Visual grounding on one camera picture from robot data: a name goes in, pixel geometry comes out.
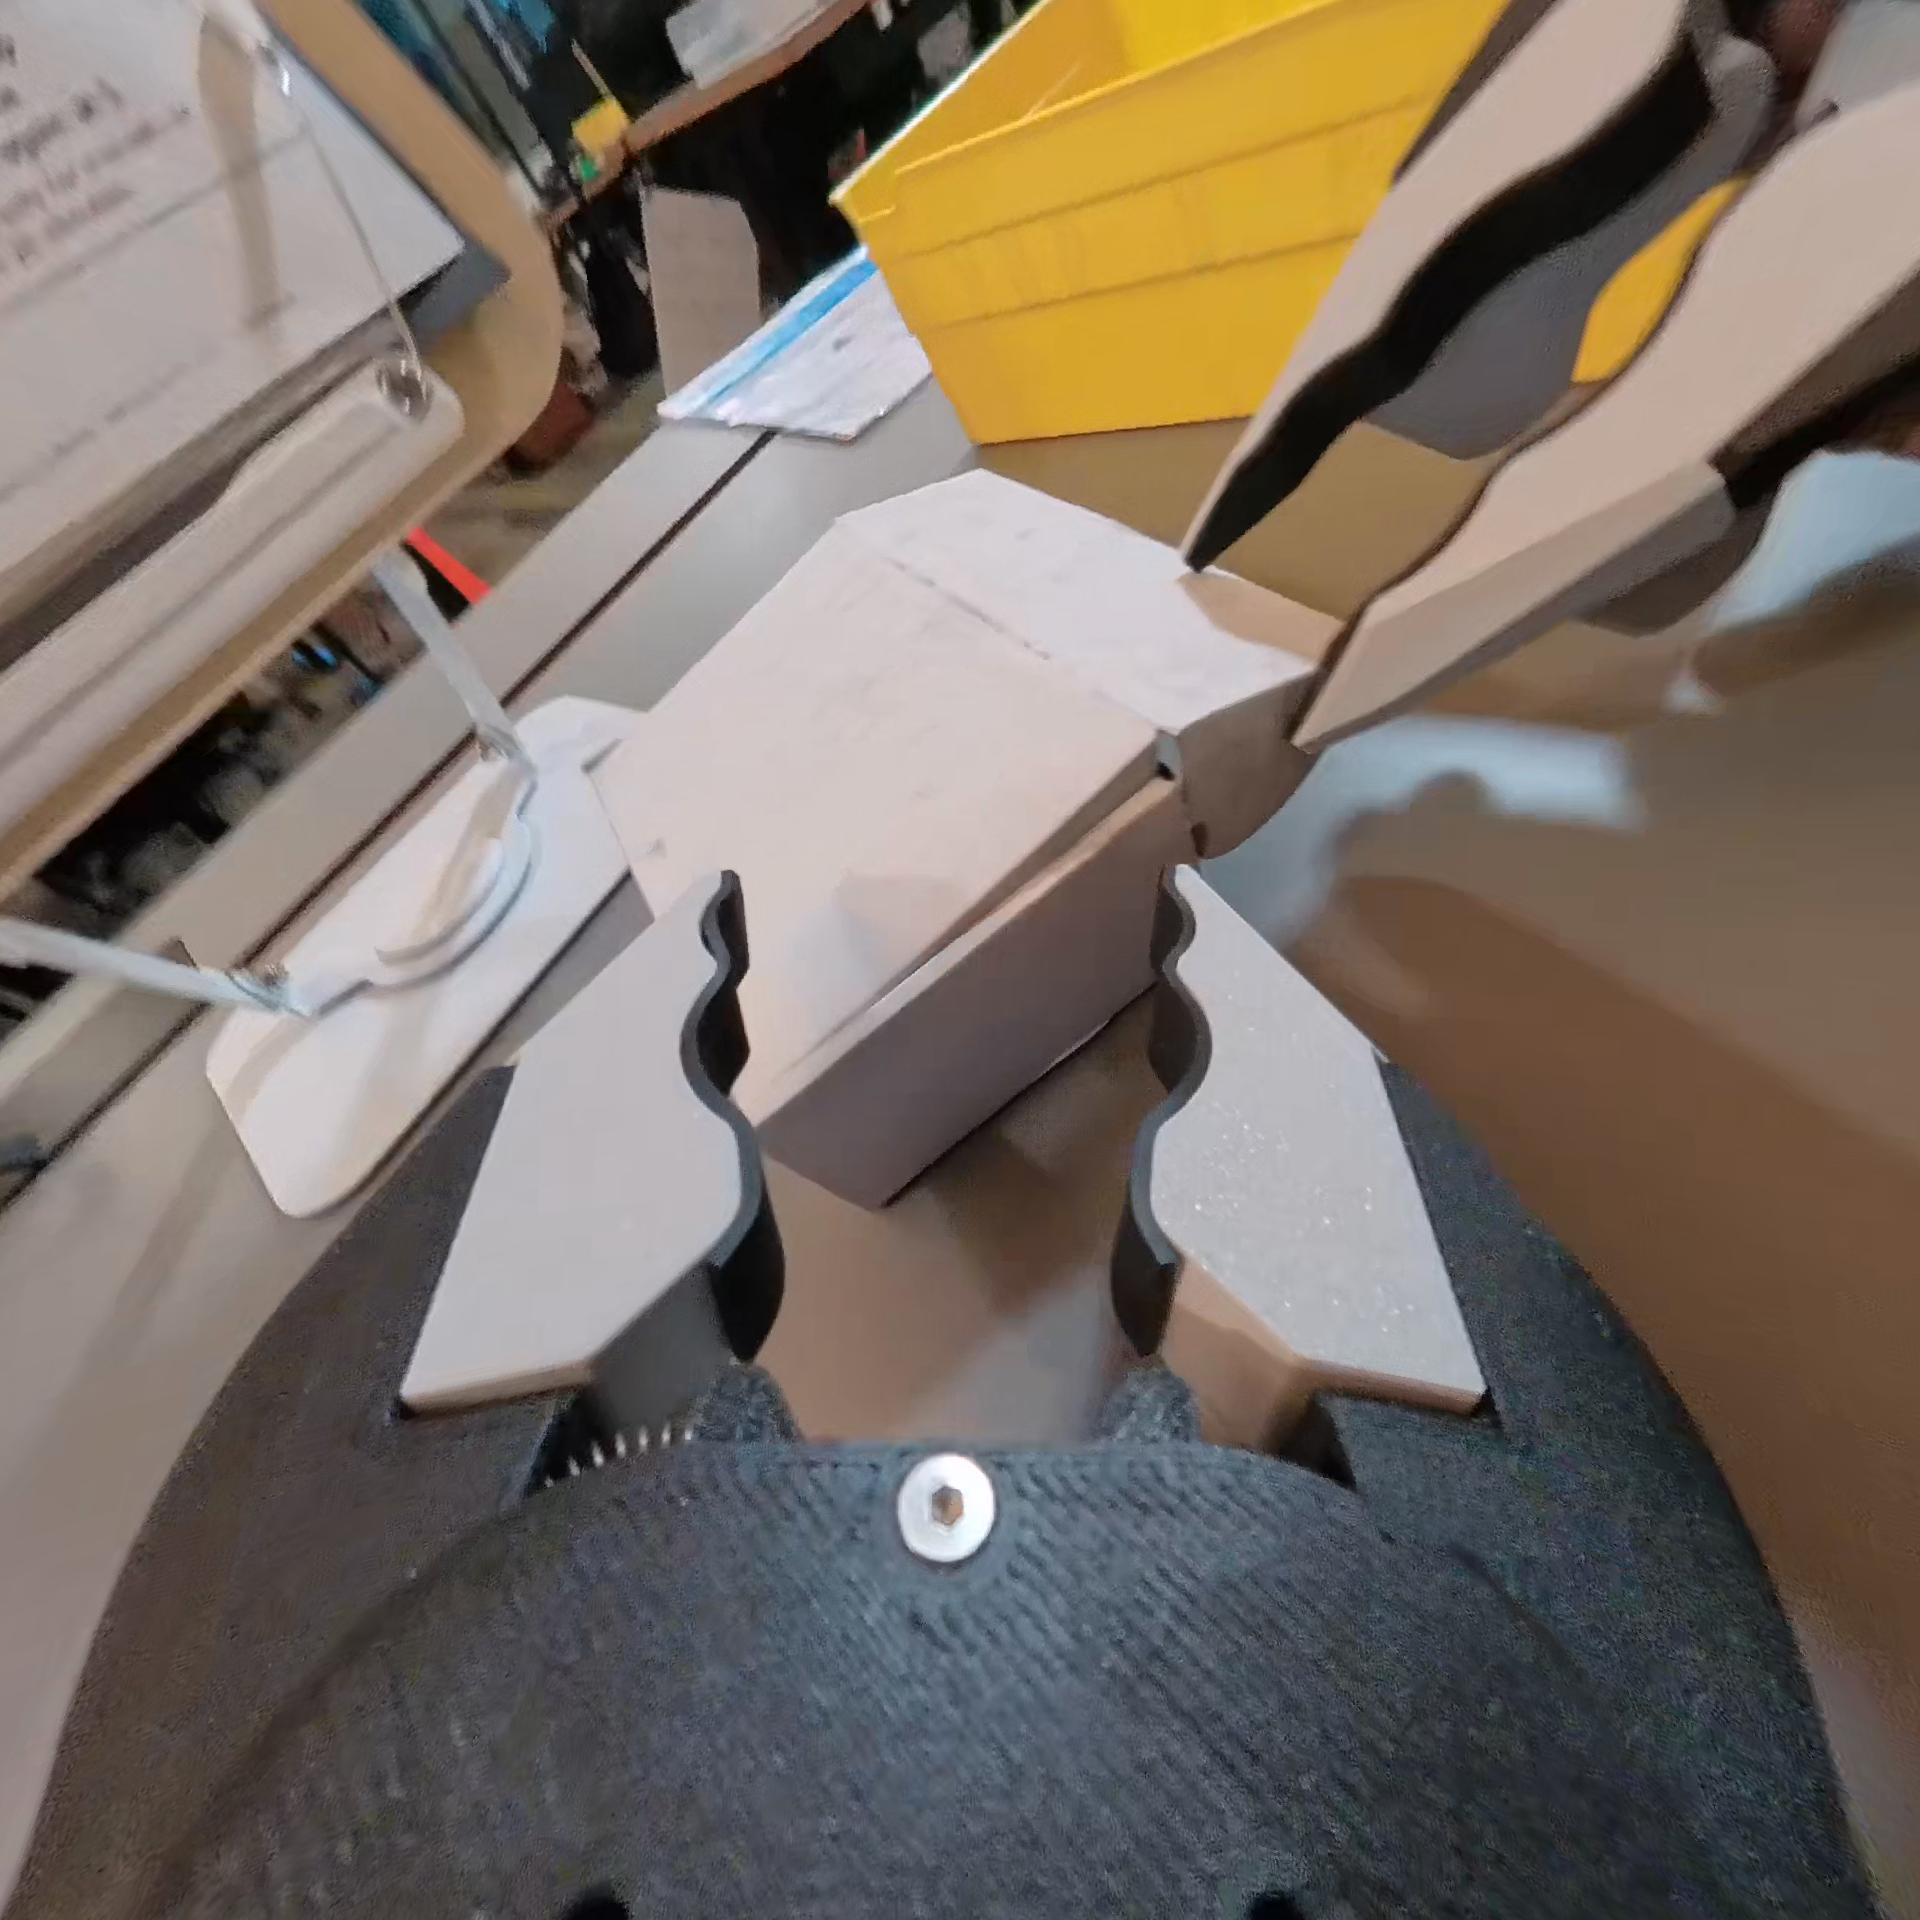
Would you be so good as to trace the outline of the printed instruction sheet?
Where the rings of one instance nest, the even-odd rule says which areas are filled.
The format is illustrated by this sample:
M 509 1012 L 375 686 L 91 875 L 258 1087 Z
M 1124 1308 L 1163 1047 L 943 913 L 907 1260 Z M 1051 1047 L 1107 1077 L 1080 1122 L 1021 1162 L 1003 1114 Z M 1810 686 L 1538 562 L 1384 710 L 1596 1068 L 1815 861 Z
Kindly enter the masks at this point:
M 5 5 L 5 567 L 466 249 L 253 5 Z

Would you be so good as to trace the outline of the blue white paper leaflet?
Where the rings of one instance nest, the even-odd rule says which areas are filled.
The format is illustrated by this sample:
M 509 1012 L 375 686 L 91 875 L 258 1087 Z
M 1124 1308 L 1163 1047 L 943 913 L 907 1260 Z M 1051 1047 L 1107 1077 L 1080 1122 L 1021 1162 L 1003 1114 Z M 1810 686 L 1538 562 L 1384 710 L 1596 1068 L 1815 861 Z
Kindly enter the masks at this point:
M 854 246 L 664 396 L 655 419 L 851 444 L 931 379 L 928 355 L 879 265 Z

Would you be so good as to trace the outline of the upright cardboard piece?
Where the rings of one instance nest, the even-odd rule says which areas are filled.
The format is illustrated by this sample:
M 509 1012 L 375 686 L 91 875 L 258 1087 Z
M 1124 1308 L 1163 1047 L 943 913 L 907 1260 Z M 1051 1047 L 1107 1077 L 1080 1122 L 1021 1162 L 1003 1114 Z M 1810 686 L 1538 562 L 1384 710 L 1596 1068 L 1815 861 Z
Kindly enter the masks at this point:
M 644 185 L 639 229 L 662 393 L 675 397 L 762 324 L 762 253 L 748 210 L 722 194 Z

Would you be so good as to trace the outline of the grey desk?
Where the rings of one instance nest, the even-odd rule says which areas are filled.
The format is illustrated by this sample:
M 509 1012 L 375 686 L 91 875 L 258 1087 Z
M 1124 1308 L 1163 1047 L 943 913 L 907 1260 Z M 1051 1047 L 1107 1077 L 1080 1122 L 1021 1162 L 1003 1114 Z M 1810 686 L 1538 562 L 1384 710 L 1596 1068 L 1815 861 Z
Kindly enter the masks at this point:
M 1178 538 L 1227 425 L 973 455 L 936 390 L 846 447 L 667 427 L 475 610 L 504 691 L 652 706 L 834 515 L 976 465 Z M 1915 587 L 1714 653 L 1722 709 L 1650 716 L 1663 639 L 1559 630 L 1311 774 L 1208 869 L 1411 1069 L 1571 1250 L 1717 1453 L 1792 1626 L 1887 1909 L 1915 1916 Z M 346 884 L 453 747 L 407 681 L 162 901 L 251 943 Z M 1494 799 L 1469 716 L 1606 747 L 1640 826 Z M 1021 1094 L 890 1213 L 784 1171 L 771 1364 L 810 1436 L 1054 1436 L 1096 1375 L 1146 1026 Z M 176 1034 L 5 1205 L 5 1916 L 109 1916 L 176 1825 L 173 1733 L 107 1741 L 66 1820 L 98 1620 L 164 1475 L 269 1313 L 358 1354 L 358 1217 L 278 1217 Z

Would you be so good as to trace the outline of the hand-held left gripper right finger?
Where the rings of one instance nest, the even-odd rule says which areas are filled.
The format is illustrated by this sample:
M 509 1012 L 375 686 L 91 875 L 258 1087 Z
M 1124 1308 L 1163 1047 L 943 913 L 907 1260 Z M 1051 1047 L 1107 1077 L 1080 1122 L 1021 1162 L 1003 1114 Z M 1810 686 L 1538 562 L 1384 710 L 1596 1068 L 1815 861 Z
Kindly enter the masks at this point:
M 1199 1433 L 1278 1453 L 1320 1394 L 1469 1418 L 1485 1380 L 1379 1050 L 1192 866 L 1150 934 L 1142 1117 L 1110 1253 L 1126 1347 Z

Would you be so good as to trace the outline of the white cardboard mailer box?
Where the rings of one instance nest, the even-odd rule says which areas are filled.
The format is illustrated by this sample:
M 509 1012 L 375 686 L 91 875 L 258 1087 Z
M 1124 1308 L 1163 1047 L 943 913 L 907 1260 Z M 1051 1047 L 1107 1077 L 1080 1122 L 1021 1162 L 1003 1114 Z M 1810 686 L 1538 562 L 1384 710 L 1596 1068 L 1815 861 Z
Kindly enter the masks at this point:
M 739 881 L 764 1154 L 879 1210 L 1147 993 L 1335 633 L 990 471 L 837 518 L 595 773 L 652 913 Z

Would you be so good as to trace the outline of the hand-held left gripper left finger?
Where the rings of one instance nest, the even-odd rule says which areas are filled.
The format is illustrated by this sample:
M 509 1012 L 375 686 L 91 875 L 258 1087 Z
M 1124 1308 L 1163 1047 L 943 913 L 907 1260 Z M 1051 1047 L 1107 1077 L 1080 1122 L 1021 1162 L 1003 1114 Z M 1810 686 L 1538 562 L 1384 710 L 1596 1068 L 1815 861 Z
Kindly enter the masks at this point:
M 400 1404 L 583 1393 L 602 1427 L 667 1427 L 758 1356 L 784 1246 L 752 1125 L 750 967 L 731 871 L 694 881 L 512 1065 Z

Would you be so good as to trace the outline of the yellow plastic bin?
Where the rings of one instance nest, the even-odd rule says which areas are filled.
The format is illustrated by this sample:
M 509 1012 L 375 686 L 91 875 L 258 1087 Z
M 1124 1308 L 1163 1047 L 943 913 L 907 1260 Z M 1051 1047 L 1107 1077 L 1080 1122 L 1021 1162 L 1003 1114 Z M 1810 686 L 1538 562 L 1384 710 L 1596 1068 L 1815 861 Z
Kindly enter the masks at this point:
M 1504 9 L 1035 5 L 834 204 L 976 444 L 1244 419 Z M 1709 127 L 1600 279 L 1508 281 L 1371 425 L 1477 459 L 1646 341 L 1778 86 L 1709 21 Z

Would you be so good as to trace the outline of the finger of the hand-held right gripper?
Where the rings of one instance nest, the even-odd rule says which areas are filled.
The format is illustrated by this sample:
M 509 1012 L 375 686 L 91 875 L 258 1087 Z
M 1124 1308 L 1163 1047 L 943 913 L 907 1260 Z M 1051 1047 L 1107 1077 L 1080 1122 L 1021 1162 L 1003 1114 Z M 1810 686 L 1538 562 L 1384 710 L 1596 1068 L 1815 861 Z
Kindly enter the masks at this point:
M 1454 461 L 1559 404 L 1594 303 L 1768 131 L 1767 5 L 1508 5 L 1414 138 L 1187 538 L 1218 561 L 1358 423 Z
M 1915 86 L 1787 142 L 1624 371 L 1355 614 L 1292 740 L 1404 714 L 1725 539 L 1915 358 L 1915 188 Z

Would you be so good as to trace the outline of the white document stand wooden board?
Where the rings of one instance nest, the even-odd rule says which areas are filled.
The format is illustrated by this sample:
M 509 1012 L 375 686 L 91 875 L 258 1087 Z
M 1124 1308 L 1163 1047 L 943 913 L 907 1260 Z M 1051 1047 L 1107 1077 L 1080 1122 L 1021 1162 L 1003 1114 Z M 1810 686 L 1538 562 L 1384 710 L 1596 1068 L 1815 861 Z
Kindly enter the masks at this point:
M 400 110 L 426 90 L 394 55 L 373 103 L 346 55 L 293 52 L 447 214 L 466 249 L 391 298 L 102 513 L 5 567 L 5 893 L 40 843 L 112 804 L 206 709 L 371 578 L 463 709 L 475 758 L 271 967 L 197 967 L 5 917 L 5 963 L 223 1010 L 207 1084 L 277 1210 L 362 1186 L 613 893 L 627 860 L 591 789 L 635 714 L 555 700 L 509 717 L 403 539 L 522 429 L 504 321 L 533 318 L 534 238 L 490 229 Z

